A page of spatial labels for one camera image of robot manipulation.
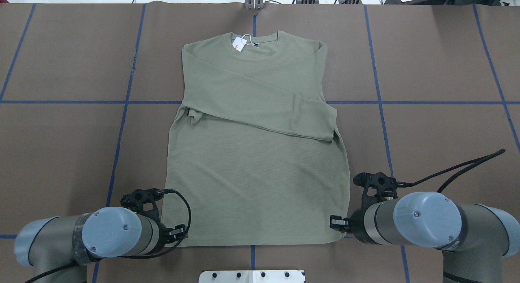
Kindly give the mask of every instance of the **grid line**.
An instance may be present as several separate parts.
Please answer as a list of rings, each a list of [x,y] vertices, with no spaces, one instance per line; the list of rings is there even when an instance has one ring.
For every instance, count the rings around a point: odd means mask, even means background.
[[[370,32],[370,20],[368,17],[368,9],[366,5],[363,5],[364,8],[364,18],[366,22],[366,33],[368,35],[368,44],[370,46],[370,57],[372,58],[372,69],[374,73],[375,80],[375,90],[377,92],[377,102],[379,105],[379,115],[381,116],[381,125],[383,126],[383,137],[385,140],[385,148],[386,148],[386,159],[388,161],[388,166],[390,167],[390,175],[394,176],[394,169],[392,167],[392,156],[390,155],[390,146],[388,144],[388,134],[386,133],[386,123],[385,116],[383,111],[383,100],[381,98],[381,90],[379,89],[379,78],[377,77],[377,68],[375,66],[375,55],[374,55],[374,46],[372,43],[372,34]],[[410,274],[408,272],[408,261],[406,259],[406,249],[405,246],[401,246],[401,257],[403,259],[403,270],[405,272],[405,281],[406,283],[410,283]]]
[[[182,100],[0,100],[0,104],[181,104]],[[329,100],[329,105],[520,105],[520,102],[450,102],[411,100]]]
[[[16,59],[18,58],[18,53],[20,52],[20,48],[22,48],[22,43],[24,42],[24,38],[26,37],[27,30],[29,28],[29,24],[31,23],[32,15],[34,14],[34,9],[36,8],[36,4],[33,4],[31,8],[31,13],[29,13],[29,17],[27,18],[26,26],[24,27],[24,31],[22,32],[22,36],[20,37],[20,41],[18,42],[18,46],[16,47],[15,55],[13,56],[13,61],[11,61],[11,66],[9,66],[9,70],[7,71],[7,76],[5,77],[4,86],[2,87],[2,92],[0,92],[0,100],[4,98],[5,89],[7,89],[7,84],[9,83],[9,78],[11,77],[11,72],[13,72],[13,68],[15,68]]]
[[[137,55],[139,52],[139,43],[141,42],[141,32],[143,31],[143,21],[145,18],[146,4],[143,4],[143,9],[141,11],[141,21],[139,22],[139,31],[137,32],[137,39],[135,43],[135,54],[134,61],[132,63],[132,70],[130,71],[130,77],[128,79],[128,88],[126,90],[126,99],[125,99],[125,107],[123,109],[123,115],[121,117],[121,126],[119,127],[119,135],[117,137],[117,146],[115,148],[115,156],[114,156],[114,164],[112,165],[112,174],[110,176],[110,185],[108,187],[108,194],[106,195],[106,204],[105,207],[110,206],[110,200],[112,199],[112,190],[114,189],[114,181],[115,181],[115,170],[117,168],[117,162],[119,161],[119,151],[121,149],[121,138],[123,136],[123,129],[125,126],[126,113],[128,111],[128,104],[130,103],[130,93],[132,92],[132,82],[134,80],[135,73],[135,65],[137,62]],[[92,275],[92,283],[96,283],[97,274],[99,270],[99,263],[96,263],[94,267],[94,272]]]
[[[256,246],[251,246],[251,270],[256,270]]]
[[[504,98],[504,93],[502,92],[502,87],[500,87],[500,81],[498,81],[498,76],[496,75],[493,61],[491,59],[491,56],[489,55],[489,50],[487,48],[486,39],[484,38],[484,35],[482,32],[481,21],[479,19],[479,12],[477,11],[477,5],[475,5],[475,4],[473,4],[473,12],[475,13],[475,21],[477,23],[477,27],[479,28],[479,34],[481,36],[482,46],[484,48],[484,51],[486,52],[486,57],[489,62],[489,67],[491,68],[491,72],[493,73],[494,82],[496,83],[496,89],[498,89],[498,93],[500,94],[500,99],[502,100],[501,103],[504,106],[505,115],[507,116],[507,121],[509,122],[509,126],[511,127],[511,132],[513,133],[513,138],[515,139],[515,142],[516,142],[516,148],[518,149],[518,152],[520,153],[520,142],[518,142],[518,135],[516,133],[513,121],[511,120],[511,115],[509,114],[509,109],[507,108],[507,103]]]

